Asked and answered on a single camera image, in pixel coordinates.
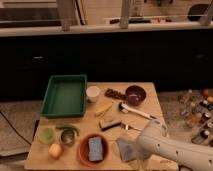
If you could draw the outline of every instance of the metal tool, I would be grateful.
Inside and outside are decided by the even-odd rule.
[[[119,109],[124,113],[128,113],[130,111],[130,112],[136,113],[142,117],[145,117],[147,119],[156,119],[155,116],[152,116],[148,113],[133,109],[133,108],[129,107],[126,103],[123,103],[123,102],[119,103]]]
[[[125,123],[121,123],[121,127],[124,128],[125,130],[136,130],[136,131],[141,131],[141,129],[133,127],[131,125],[125,124]]]

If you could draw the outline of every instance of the brown bowl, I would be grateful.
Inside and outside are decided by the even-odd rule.
[[[89,142],[89,139],[90,138],[93,138],[93,137],[101,137],[102,139],[102,144],[103,144],[103,160],[102,161],[99,161],[99,162],[91,162],[89,161],[89,157],[88,157],[88,154],[89,154],[89,146],[88,146],[88,142]],[[98,168],[100,167],[104,161],[106,160],[107,156],[108,156],[108,153],[109,153],[109,145],[108,145],[108,142],[106,140],[106,138],[101,135],[101,134],[89,134],[87,135],[85,138],[83,138],[81,141],[80,141],[80,144],[78,146],[78,159],[80,160],[80,162],[88,167],[92,167],[92,168]]]
[[[146,98],[145,90],[136,85],[128,87],[125,95],[127,103],[133,106],[138,106]]]

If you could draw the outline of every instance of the cloth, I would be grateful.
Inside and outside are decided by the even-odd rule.
[[[136,153],[131,142],[123,138],[118,138],[116,142],[120,150],[120,156],[121,156],[122,162],[129,162],[136,159]]]

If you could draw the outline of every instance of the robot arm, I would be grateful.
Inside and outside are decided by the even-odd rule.
[[[172,140],[166,133],[164,125],[151,120],[133,142],[138,157],[148,159],[156,154],[193,171],[213,170],[213,148]]]

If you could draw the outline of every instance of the black cabinet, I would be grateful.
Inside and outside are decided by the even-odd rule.
[[[42,99],[50,75],[154,82],[157,90],[212,87],[213,30],[0,38],[0,99]]]

